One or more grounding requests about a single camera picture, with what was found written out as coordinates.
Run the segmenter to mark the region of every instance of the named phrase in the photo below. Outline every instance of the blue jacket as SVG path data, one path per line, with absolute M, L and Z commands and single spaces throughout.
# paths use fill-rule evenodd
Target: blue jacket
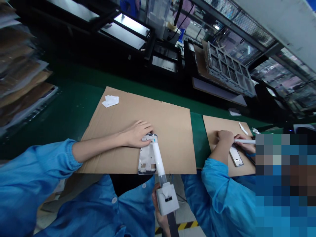
M 0 236 L 33 235 L 37 208 L 81 166 L 74 143 L 32 146 L 0 168 Z M 183 175 L 188 203 L 206 236 L 253 236 L 255 194 L 227 174 L 226 165 L 208 159 L 202 172 Z M 117 197 L 106 174 L 36 236 L 154 236 L 153 186 L 154 177 Z

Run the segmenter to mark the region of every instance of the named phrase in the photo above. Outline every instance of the worker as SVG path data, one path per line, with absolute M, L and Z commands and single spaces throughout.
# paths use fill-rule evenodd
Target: worker
M 0 168 L 0 236 L 32 236 L 38 207 L 61 179 L 70 177 L 83 162 L 107 150 L 149 145 L 150 141 L 143 142 L 142 137 L 152 130 L 150 123 L 140 120 L 106 137 L 81 142 L 67 139 L 28 148 Z M 249 236 L 254 224 L 254 197 L 251 190 L 237 187 L 227 177 L 225 163 L 233 143 L 232 133 L 220 131 L 219 138 L 202 176 L 183 176 L 188 203 L 207 236 Z M 190 183 L 192 180 L 197 181 L 196 185 Z M 159 184 L 155 186 L 154 182 L 152 177 L 117 197 L 110 176 L 105 174 L 66 202 L 56 220 L 36 236 L 154 236 L 156 212 L 165 236 L 170 237 L 167 217 L 158 210 L 155 190 Z
M 228 176 L 229 149 L 234 139 L 248 139 L 219 131 L 219 142 L 202 171 L 181 175 L 187 202 L 207 237 L 255 236 L 255 175 Z M 255 147 L 236 143 L 255 162 Z

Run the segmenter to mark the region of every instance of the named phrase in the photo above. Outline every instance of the white tube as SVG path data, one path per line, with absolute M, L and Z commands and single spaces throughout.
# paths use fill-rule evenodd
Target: white tube
M 240 142 L 244 144 L 256 144 L 256 140 L 235 139 L 235 142 Z
M 165 168 L 164 165 L 162 164 L 162 159 L 161 159 L 161 154 L 159 150 L 158 143 L 153 143 L 152 148 L 154 149 L 154 154 L 155 154 L 155 159 L 156 159 L 156 168 L 158 171 L 158 176 L 165 175 Z

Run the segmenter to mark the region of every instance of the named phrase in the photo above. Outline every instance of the workbench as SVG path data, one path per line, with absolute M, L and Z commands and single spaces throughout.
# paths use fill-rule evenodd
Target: workbench
M 32 145 L 59 142 L 67 138 L 79 141 L 106 86 L 189 108 L 198 168 L 204 166 L 205 159 L 211 153 L 202 115 L 244 121 L 249 127 L 269 125 L 245 116 L 233 117 L 226 109 L 170 91 L 84 67 L 69 60 L 63 61 L 53 53 L 47 53 L 44 60 L 50 63 L 50 69 L 54 72 L 48 82 L 60 88 L 60 95 L 16 134 L 7 140 L 2 138 L 2 159 L 13 159 Z

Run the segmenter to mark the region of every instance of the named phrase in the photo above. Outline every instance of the yellow and black tape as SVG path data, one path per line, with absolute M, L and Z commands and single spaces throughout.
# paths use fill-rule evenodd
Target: yellow and black tape
M 198 226 L 198 222 L 197 221 L 185 222 L 185 223 L 177 224 L 177 226 L 178 226 L 178 231 L 179 231 L 179 230 L 183 230 L 183 229 L 197 227 Z M 155 235 L 156 234 L 161 234 L 161 233 L 162 233 L 162 228 L 161 227 L 156 227 Z

